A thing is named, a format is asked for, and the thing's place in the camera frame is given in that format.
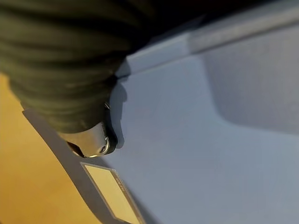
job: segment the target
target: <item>label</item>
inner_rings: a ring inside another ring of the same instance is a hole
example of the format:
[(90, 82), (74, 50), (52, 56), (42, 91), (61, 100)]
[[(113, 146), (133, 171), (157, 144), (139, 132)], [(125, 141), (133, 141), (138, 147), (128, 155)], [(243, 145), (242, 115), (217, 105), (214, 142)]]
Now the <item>label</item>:
[(81, 164), (115, 219), (130, 224), (145, 224), (131, 195), (115, 170), (93, 164)]

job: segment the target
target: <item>wooden surface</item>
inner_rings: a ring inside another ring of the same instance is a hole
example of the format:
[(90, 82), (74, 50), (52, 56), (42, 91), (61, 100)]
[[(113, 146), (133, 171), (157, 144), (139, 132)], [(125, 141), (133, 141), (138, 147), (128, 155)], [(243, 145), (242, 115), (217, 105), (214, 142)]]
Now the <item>wooden surface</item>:
[(0, 222), (99, 224), (0, 75)]

